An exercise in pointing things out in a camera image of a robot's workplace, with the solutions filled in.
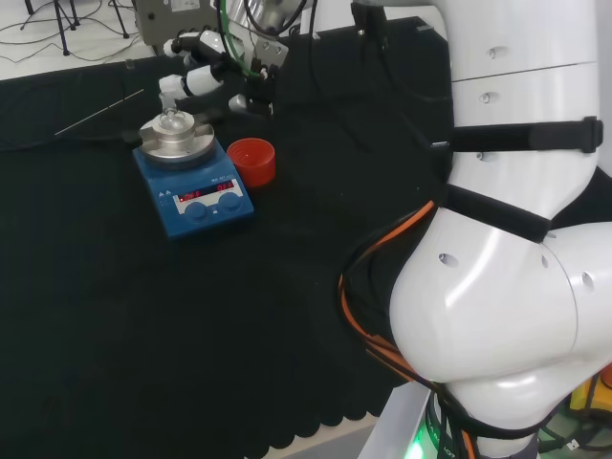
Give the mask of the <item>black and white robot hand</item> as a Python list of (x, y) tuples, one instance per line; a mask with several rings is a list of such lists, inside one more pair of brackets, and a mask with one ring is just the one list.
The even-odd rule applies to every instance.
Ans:
[(289, 54), (281, 42), (250, 31), (182, 32), (164, 43), (164, 54), (184, 60), (186, 72), (159, 80), (164, 108), (179, 100), (210, 95), (222, 86), (234, 84), (237, 93), (229, 99), (229, 109), (269, 118), (277, 78)]

